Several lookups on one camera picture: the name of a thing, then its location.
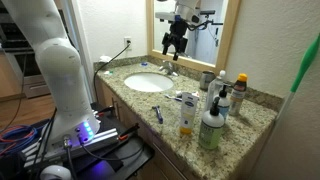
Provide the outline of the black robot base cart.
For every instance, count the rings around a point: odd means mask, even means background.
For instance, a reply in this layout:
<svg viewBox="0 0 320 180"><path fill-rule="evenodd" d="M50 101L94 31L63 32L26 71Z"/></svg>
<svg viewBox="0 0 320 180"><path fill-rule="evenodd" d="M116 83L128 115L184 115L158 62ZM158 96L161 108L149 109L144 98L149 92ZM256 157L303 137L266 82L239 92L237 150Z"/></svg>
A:
<svg viewBox="0 0 320 180"><path fill-rule="evenodd" d="M125 140L115 138L103 140L98 147L86 146L95 154L91 156L82 148L72 153L72 162L78 180L128 180L145 166L155 155L154 149L139 137L135 131ZM27 180L38 170L49 165L63 165L68 168L67 154L52 161L43 160L41 164L25 167L26 157L21 153L5 156L0 160L0 180Z"/></svg>

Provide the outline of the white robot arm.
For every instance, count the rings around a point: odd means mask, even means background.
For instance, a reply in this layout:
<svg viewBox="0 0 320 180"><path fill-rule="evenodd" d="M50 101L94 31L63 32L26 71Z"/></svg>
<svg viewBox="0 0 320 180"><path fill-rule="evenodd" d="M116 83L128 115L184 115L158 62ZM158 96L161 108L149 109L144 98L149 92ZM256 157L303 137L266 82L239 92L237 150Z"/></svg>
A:
<svg viewBox="0 0 320 180"><path fill-rule="evenodd" d="M53 0L1 0L35 52L37 65L57 108L51 144L69 135L93 139L100 128L82 77L78 51L71 45Z"/></svg>

